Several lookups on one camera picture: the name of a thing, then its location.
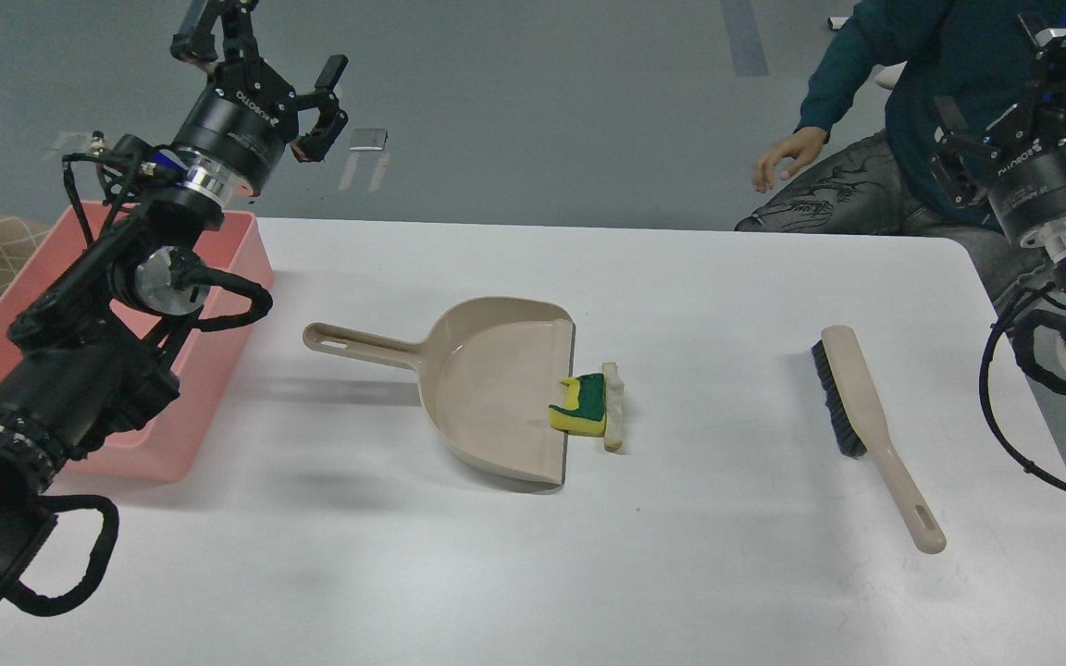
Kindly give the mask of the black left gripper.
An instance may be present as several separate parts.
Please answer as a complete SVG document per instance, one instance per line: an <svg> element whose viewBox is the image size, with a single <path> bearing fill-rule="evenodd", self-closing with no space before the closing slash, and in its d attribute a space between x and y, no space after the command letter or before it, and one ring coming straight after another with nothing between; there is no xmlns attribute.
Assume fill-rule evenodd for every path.
<svg viewBox="0 0 1066 666"><path fill-rule="evenodd" d="M289 142L295 139L291 152L298 163L322 163L350 119L335 92L350 59L332 55L314 90L293 98L298 111L317 111L312 129L298 135L292 86L259 59L251 21L257 6L257 1L193 1L169 44L179 62L220 64L172 146L211 157L241 177L252 195L263 193Z"/></svg>

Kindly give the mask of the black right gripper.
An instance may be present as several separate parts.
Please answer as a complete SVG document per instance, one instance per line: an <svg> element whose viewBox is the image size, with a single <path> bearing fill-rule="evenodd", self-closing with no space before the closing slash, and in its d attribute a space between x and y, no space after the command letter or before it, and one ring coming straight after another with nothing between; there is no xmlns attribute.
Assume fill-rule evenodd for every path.
<svg viewBox="0 0 1066 666"><path fill-rule="evenodd" d="M1023 98L978 132L956 98L932 98L939 125L932 174L958 207L989 204L1011 244L1066 251L1066 27L1018 21L1034 49Z"/></svg>

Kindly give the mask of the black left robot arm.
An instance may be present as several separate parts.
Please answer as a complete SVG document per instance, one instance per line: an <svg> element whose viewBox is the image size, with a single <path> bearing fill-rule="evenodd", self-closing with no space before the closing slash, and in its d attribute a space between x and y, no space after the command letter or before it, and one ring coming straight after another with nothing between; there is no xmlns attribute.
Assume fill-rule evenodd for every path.
<svg viewBox="0 0 1066 666"><path fill-rule="evenodd" d="M35 617L78 608L101 585L119 532L102 496L51 496L65 464L141 431L180 396L173 364L192 332L269 315L263 285L211 269L195 245L236 195L257 197L282 155L321 163L350 118L332 55L298 92L259 51L254 1L194 1L172 55L206 88L169 143L101 132L62 173L83 253L6 336L0 380L0 603Z"/></svg>

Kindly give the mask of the person's hand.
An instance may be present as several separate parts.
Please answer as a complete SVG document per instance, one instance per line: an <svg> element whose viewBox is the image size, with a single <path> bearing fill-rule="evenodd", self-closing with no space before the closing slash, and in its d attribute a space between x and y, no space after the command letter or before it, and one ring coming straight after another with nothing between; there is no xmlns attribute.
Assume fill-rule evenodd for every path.
<svg viewBox="0 0 1066 666"><path fill-rule="evenodd" d="M778 181L787 181L810 166L821 155L829 139L829 131L818 127L803 127L786 139L773 144L759 155L752 165L752 186L766 193Z"/></svg>

